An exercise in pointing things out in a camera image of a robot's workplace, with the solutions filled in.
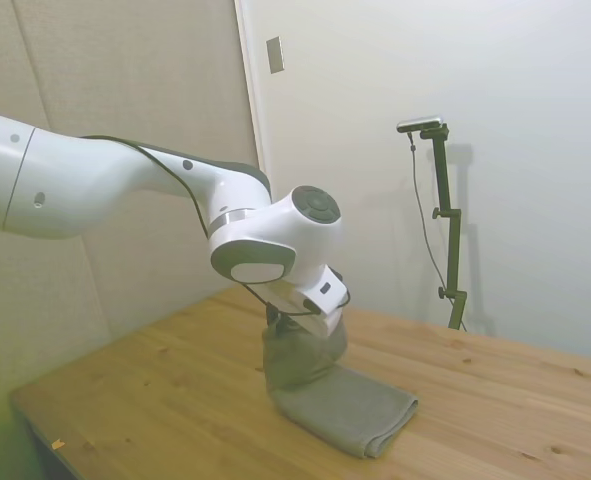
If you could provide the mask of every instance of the wood knot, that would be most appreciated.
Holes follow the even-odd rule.
[[[529,459],[529,460],[534,460],[534,461],[537,461],[537,462],[539,462],[539,458],[535,457],[534,455],[529,455],[529,454],[528,454],[528,453],[526,453],[526,452],[519,452],[519,454],[520,454],[522,457],[524,457],[524,458],[527,458],[527,459]]]

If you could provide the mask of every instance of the cloth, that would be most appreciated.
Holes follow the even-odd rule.
[[[337,365],[347,346],[342,320],[325,339],[270,308],[267,321],[264,374],[277,408],[346,453],[379,457],[412,417],[417,398]]]

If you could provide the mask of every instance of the light switch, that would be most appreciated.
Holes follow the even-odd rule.
[[[271,73],[277,73],[284,70],[284,55],[282,53],[282,40],[279,37],[271,38],[266,42],[268,52],[268,64]]]

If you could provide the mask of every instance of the wood grain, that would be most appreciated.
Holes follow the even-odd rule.
[[[591,359],[348,309],[344,363],[414,392],[378,460],[329,447],[264,390],[261,305],[231,289],[16,391],[79,478],[591,479]]]

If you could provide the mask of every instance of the door frame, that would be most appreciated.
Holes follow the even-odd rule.
[[[244,75],[246,77],[246,89],[248,91],[248,103],[251,110],[251,122],[253,124],[253,135],[255,137],[255,148],[257,149],[257,163],[268,180],[271,180],[271,162],[268,153],[267,141],[264,128],[264,105],[261,101],[261,92],[257,78],[258,72],[258,52],[254,52],[251,45],[252,25],[250,24],[247,9],[248,0],[234,0],[235,15],[237,17],[237,30],[239,32],[239,43],[242,50],[242,60],[244,63]]]

